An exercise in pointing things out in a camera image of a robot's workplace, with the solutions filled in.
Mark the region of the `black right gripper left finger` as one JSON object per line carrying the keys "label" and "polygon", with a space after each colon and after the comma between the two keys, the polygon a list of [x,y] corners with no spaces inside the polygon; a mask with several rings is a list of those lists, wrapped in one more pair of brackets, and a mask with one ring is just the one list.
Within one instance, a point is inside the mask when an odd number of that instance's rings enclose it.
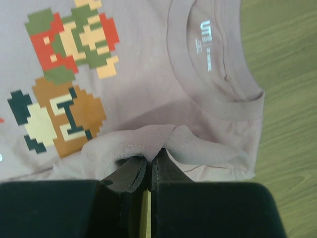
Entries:
{"label": "black right gripper left finger", "polygon": [[128,159],[103,180],[0,185],[3,238],[137,238],[147,161]]}

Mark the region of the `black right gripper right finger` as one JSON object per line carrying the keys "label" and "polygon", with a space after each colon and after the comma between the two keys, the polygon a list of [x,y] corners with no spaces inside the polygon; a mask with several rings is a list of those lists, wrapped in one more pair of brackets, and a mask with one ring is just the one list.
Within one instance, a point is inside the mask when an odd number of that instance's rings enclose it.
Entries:
{"label": "black right gripper right finger", "polygon": [[194,182],[160,150],[152,163],[154,238],[284,238],[270,191],[254,182]]}

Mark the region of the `pink printed t-shirt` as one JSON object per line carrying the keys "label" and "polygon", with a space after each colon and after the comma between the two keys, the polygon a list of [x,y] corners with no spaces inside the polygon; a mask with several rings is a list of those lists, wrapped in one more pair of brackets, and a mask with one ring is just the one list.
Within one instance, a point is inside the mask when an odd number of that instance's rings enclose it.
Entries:
{"label": "pink printed t-shirt", "polygon": [[0,179],[103,179],[161,149],[194,181],[255,174],[264,90],[239,0],[3,0]]}

